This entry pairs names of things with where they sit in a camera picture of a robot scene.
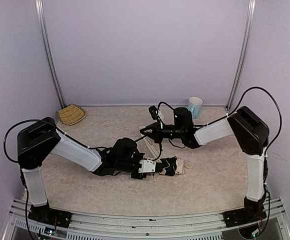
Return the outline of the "beige folding umbrella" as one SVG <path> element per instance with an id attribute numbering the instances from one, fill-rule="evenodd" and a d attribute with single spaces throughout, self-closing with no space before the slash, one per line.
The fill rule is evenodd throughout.
<path id="1" fill-rule="evenodd" d="M 162 171 L 153 173 L 153 178 L 157 178 L 158 175 L 170 177 L 184 175 L 185 170 L 194 168 L 192 164 L 185 163 L 183 159 L 177 156 L 162 158 L 161 155 L 157 160 L 155 160 L 160 152 L 159 145 L 155 144 L 154 141 L 148 137 L 145 137 L 143 133 L 140 133 L 140 135 L 143 137 L 142 141 L 144 141 L 150 152 L 149 154 L 145 154 L 145 158 L 162 164 Z"/>

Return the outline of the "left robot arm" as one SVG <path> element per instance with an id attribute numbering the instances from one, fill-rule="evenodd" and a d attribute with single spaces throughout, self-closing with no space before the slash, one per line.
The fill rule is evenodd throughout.
<path id="1" fill-rule="evenodd" d="M 59 129 L 52 118 L 35 120 L 17 135 L 17 161 L 35 208 L 49 206 L 41 172 L 49 155 L 62 157 L 101 177 L 126 172 L 134 179 L 143 179 L 164 170 L 163 163 L 145 158 L 137 142 L 130 138 L 120 138 L 112 147 L 89 147 Z"/>

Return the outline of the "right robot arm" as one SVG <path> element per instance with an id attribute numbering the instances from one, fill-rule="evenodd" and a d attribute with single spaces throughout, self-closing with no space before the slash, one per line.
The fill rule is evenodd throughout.
<path id="1" fill-rule="evenodd" d="M 234 136 L 245 154 L 248 166 L 248 186 L 245 206 L 261 204 L 266 197 L 265 181 L 268 126 L 248 107 L 243 106 L 233 113 L 206 125 L 194 125 L 191 112 L 185 107 L 173 110 L 174 123 L 165 124 L 155 106 L 149 107 L 154 123 L 140 129 L 140 133 L 161 144 L 163 139 L 180 139 L 190 149 L 196 149 L 213 141 Z"/>

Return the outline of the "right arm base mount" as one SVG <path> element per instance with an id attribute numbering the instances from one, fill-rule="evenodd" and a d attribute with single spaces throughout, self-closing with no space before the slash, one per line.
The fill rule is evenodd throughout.
<path id="1" fill-rule="evenodd" d="M 258 201 L 253 201 L 245 197 L 243 208 L 224 212 L 223 217 L 226 227 L 240 226 L 265 219 L 267 217 L 264 208 L 265 199 L 265 195 Z"/>

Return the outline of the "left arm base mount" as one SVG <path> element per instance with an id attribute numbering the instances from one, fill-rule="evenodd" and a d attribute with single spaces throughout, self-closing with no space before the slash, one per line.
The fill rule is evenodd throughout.
<path id="1" fill-rule="evenodd" d="M 71 212 L 50 208 L 48 202 L 42 206 L 31 205 L 28 214 L 30 220 L 66 229 L 69 228 L 71 217 Z"/>

